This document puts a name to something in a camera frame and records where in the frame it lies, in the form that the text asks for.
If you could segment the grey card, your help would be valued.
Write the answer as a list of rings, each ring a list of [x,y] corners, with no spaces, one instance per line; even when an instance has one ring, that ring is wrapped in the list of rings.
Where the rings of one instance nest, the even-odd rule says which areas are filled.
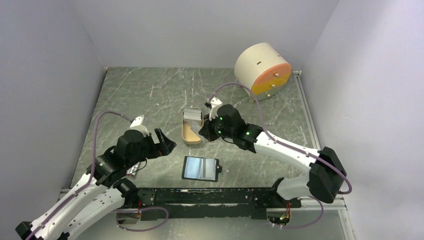
[[[190,129],[195,133],[198,134],[199,131],[203,127],[203,121],[202,120],[191,120],[190,122]]]

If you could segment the black leather card holder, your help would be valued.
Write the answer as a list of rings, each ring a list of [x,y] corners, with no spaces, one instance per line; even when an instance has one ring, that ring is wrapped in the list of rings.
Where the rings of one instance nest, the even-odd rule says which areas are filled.
[[[219,159],[185,156],[181,178],[185,180],[217,182],[223,168]]]

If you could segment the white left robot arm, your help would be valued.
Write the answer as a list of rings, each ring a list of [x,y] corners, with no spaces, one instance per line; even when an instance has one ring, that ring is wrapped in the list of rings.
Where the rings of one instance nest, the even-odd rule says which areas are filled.
[[[159,142],[140,127],[127,130],[97,156],[80,180],[51,209],[15,231],[22,240],[69,240],[114,210],[138,209],[139,189],[126,177],[134,165],[168,156],[176,143],[156,128]]]

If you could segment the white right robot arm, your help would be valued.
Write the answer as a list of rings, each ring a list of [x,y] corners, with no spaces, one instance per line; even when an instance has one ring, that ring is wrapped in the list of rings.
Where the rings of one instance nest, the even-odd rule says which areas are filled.
[[[259,125],[246,123],[230,104],[205,105],[209,113],[198,130],[203,139],[209,142],[230,139],[241,150],[274,157],[303,173],[275,181],[269,197],[275,207],[282,207],[288,200],[298,197],[314,197],[327,204],[334,202],[347,173],[332,148],[319,150],[282,139]]]

